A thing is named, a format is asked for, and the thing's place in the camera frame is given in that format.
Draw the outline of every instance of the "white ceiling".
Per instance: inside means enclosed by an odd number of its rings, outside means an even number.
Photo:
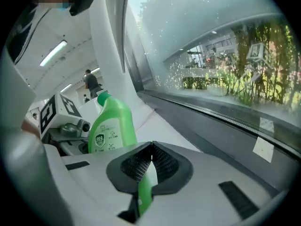
[[[67,46],[41,67],[43,58],[62,40],[67,41]],[[81,86],[85,70],[98,67],[89,11],[71,16],[68,9],[51,9],[37,26],[16,67],[37,94],[36,101],[49,98],[69,84],[72,84],[70,89]]]

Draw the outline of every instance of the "person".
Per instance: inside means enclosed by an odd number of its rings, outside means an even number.
[[[84,103],[87,103],[88,101],[90,101],[90,99],[87,97],[86,94],[84,94]]]
[[[86,70],[86,77],[85,77],[86,89],[89,89],[91,99],[97,97],[97,92],[102,90],[97,82],[97,78],[91,74],[91,70]]]

